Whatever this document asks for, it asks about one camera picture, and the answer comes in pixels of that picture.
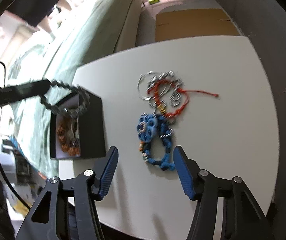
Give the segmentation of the black sleeve forearm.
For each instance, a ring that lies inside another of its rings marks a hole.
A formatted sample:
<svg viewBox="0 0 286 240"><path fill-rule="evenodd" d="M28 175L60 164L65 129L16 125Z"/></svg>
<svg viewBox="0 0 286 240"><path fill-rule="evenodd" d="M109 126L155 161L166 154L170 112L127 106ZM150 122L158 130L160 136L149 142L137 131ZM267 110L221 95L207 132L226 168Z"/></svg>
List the black sleeve forearm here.
<svg viewBox="0 0 286 240"><path fill-rule="evenodd" d="M7 11L18 16L32 27L37 25L52 11L59 0L15 0Z"/></svg>

